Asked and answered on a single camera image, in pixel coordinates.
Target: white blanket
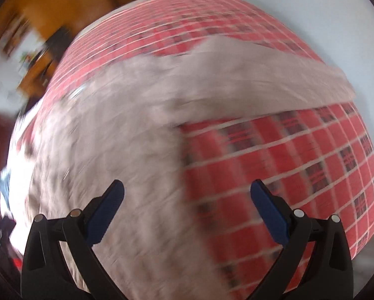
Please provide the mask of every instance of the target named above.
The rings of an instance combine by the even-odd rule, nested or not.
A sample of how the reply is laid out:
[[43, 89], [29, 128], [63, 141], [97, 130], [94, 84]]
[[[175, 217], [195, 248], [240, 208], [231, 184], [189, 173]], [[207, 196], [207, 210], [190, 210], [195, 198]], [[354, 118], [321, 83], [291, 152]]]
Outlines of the white blanket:
[[[58, 102], [40, 130], [28, 194], [38, 213], [66, 216], [114, 179], [124, 202], [94, 251], [130, 299], [227, 299], [184, 201], [177, 126], [349, 102], [342, 71], [222, 36], [188, 55], [110, 65]], [[70, 270], [82, 280], [68, 251]]]

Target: blue finger pad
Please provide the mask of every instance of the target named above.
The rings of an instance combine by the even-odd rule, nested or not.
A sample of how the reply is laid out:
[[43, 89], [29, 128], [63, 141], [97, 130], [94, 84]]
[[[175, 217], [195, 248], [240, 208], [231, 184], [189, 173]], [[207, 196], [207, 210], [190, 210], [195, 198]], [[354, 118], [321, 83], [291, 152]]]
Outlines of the blue finger pad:
[[282, 245], [287, 245], [289, 240], [288, 224], [278, 211], [272, 200], [260, 184], [253, 182], [250, 189], [251, 199], [260, 216], [264, 220], [273, 240]]
[[123, 199], [124, 186], [118, 181], [88, 221], [86, 241], [90, 247], [101, 242]]

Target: red plaid blanket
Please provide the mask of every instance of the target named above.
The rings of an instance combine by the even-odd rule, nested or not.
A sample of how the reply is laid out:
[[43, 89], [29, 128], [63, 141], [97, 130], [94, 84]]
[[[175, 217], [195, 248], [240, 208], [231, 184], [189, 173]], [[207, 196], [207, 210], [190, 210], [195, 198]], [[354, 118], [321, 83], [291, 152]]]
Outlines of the red plaid blanket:
[[[278, 20], [242, 0], [149, 0], [113, 14], [72, 43], [36, 125], [55, 101], [105, 65], [140, 53], [182, 54], [214, 34], [320, 60]], [[235, 299], [252, 292], [281, 249], [250, 201], [249, 185], [257, 178], [309, 216], [338, 213], [352, 257], [374, 234], [374, 152], [353, 104], [181, 129], [189, 142], [186, 197]], [[311, 249], [290, 287], [298, 284]]]

